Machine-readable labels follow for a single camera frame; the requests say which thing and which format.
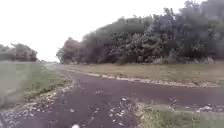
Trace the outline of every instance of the foliage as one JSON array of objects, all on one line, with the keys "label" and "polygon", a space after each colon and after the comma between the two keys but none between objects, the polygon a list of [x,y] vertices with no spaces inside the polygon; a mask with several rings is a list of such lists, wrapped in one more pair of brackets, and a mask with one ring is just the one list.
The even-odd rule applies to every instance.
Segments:
[{"label": "foliage", "polygon": [[0,60],[36,61],[37,52],[24,44],[12,44],[12,48],[0,44]]},{"label": "foliage", "polygon": [[224,58],[223,6],[222,0],[187,1],[179,13],[165,8],[163,15],[120,18],[82,42],[69,38],[57,56],[62,63],[121,64]]}]

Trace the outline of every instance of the white sky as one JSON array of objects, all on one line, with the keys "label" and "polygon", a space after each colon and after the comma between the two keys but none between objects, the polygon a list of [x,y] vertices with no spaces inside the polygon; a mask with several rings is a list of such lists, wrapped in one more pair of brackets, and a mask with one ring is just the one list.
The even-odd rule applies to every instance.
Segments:
[{"label": "white sky", "polygon": [[177,11],[185,0],[0,0],[0,44],[23,43],[54,61],[68,37],[83,35],[125,16]]}]

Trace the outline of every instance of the dense vegetation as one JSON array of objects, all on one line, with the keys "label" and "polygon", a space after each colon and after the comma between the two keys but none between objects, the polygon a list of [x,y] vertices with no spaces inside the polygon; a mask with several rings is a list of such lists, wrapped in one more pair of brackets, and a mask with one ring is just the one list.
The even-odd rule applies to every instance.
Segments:
[{"label": "dense vegetation", "polygon": [[13,47],[0,44],[0,61],[36,61],[37,52],[24,44],[12,44]]},{"label": "dense vegetation", "polygon": [[163,63],[224,58],[224,1],[187,1],[178,13],[120,18],[57,52],[62,63]]}]

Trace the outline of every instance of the grass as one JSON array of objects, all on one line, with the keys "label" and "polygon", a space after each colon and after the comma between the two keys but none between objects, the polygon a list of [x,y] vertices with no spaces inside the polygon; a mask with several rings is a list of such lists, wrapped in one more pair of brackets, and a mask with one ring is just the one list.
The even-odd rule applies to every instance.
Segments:
[{"label": "grass", "polygon": [[176,65],[64,65],[66,69],[85,73],[97,73],[123,77],[149,78],[167,82],[210,82],[224,85],[224,64],[176,64]]},{"label": "grass", "polygon": [[0,62],[0,109],[63,86],[67,80],[35,62]]},{"label": "grass", "polygon": [[167,106],[139,104],[137,128],[223,128],[224,114],[172,110]]}]

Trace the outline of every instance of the road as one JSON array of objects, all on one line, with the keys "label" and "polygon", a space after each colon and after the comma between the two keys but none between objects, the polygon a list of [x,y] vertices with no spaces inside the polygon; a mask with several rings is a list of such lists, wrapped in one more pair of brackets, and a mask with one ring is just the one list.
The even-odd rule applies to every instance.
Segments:
[{"label": "road", "polygon": [[77,124],[81,128],[134,128],[136,102],[175,104],[190,109],[209,105],[214,111],[223,111],[223,88],[149,85],[61,72],[73,80],[73,87],[65,94],[59,93],[53,103],[35,104],[32,114],[20,113],[7,120],[11,127],[71,128]]}]

